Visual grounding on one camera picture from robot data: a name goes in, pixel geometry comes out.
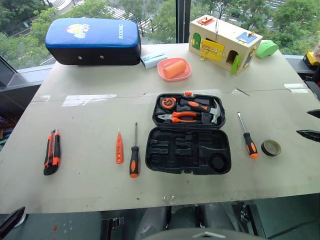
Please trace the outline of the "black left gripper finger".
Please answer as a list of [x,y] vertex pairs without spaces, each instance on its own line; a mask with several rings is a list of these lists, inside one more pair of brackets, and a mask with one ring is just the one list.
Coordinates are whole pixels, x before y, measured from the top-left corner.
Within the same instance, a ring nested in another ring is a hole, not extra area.
[[10,232],[22,219],[26,207],[20,207],[14,210],[8,217],[4,220],[4,222],[0,225],[0,232],[1,233],[8,233]]

